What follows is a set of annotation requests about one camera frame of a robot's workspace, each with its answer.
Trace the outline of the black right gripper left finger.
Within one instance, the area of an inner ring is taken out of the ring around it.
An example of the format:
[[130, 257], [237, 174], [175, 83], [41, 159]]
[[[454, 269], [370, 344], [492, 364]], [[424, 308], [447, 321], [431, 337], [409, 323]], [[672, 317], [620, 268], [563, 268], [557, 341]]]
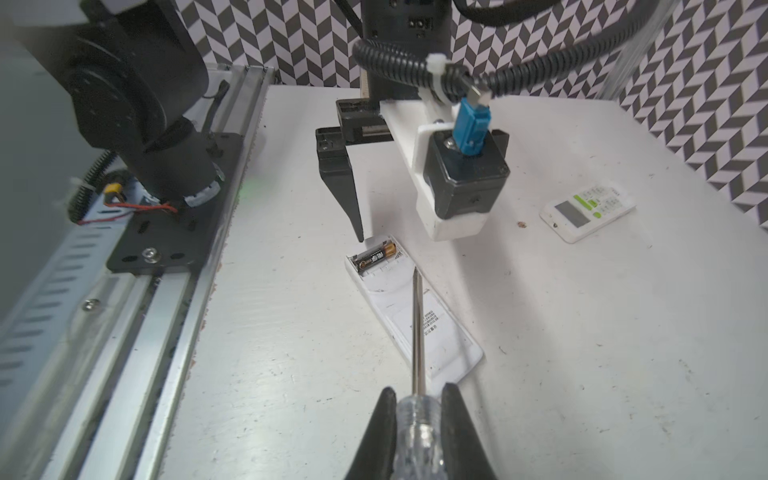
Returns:
[[351, 479], [387, 480], [393, 472], [396, 451], [397, 396], [385, 387], [376, 402], [370, 420], [345, 476]]

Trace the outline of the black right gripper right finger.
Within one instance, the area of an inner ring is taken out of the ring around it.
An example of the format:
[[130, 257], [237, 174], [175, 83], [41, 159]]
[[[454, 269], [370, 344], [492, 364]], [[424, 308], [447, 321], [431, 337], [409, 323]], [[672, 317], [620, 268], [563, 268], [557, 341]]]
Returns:
[[457, 384], [446, 383], [442, 389], [440, 422], [447, 478], [496, 480]]

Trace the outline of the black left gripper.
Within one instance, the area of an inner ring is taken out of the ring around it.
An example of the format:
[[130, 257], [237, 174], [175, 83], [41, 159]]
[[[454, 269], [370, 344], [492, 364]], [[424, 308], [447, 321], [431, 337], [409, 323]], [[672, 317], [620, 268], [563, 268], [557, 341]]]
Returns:
[[[430, 53], [449, 53], [450, 1], [362, 1], [360, 14], [347, 1], [335, 5], [361, 40], [382, 50], [413, 60], [424, 60]], [[340, 127], [315, 130], [320, 177], [350, 220], [358, 242], [364, 241], [364, 229], [346, 143], [390, 141], [392, 136], [380, 115], [380, 103], [419, 98], [415, 86], [367, 69], [361, 72], [361, 90], [361, 99], [336, 102]]]

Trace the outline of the clear handle screwdriver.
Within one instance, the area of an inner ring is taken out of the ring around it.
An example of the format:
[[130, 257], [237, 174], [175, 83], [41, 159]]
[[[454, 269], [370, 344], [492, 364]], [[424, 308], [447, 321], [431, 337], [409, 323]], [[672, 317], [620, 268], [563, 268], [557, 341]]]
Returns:
[[446, 479], [441, 405], [426, 385], [423, 278], [413, 274], [412, 392], [396, 407], [397, 437], [392, 479]]

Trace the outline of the white remote green buttons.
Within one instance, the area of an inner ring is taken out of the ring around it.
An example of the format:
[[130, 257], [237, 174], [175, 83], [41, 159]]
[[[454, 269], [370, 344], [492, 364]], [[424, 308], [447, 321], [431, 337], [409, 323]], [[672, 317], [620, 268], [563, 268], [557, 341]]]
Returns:
[[564, 242], [575, 244], [636, 208], [615, 182], [600, 182], [546, 203], [539, 218]]

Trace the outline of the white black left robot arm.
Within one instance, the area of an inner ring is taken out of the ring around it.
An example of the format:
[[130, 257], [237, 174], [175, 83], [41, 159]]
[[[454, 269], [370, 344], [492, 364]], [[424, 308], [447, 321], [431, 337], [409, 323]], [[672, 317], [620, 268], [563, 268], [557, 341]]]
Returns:
[[210, 245], [244, 141], [188, 119], [208, 72], [173, 5], [5, 1], [1, 17], [70, 95], [83, 138], [150, 195], [136, 222], [165, 223], [174, 246]]

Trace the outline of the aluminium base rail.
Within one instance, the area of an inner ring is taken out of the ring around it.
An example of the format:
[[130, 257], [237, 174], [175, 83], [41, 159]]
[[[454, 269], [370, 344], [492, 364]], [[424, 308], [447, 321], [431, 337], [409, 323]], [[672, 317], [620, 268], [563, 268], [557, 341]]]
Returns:
[[148, 243], [135, 273], [107, 269], [129, 228], [96, 208], [70, 231], [8, 317], [1, 340], [1, 475], [5, 479], [154, 479], [192, 359], [247, 165], [271, 67], [210, 69], [232, 90], [215, 121], [242, 140], [226, 164], [221, 212], [198, 267]]

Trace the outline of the aluminium corner post right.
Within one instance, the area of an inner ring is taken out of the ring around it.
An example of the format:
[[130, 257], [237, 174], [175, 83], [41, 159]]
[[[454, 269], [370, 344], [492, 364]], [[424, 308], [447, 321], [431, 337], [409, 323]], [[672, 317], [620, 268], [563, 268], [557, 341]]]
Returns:
[[646, 25], [628, 41], [613, 65], [596, 98], [617, 100], [628, 84], [633, 72], [647, 50], [654, 44], [659, 32], [680, 3], [679, 0], [661, 0]]

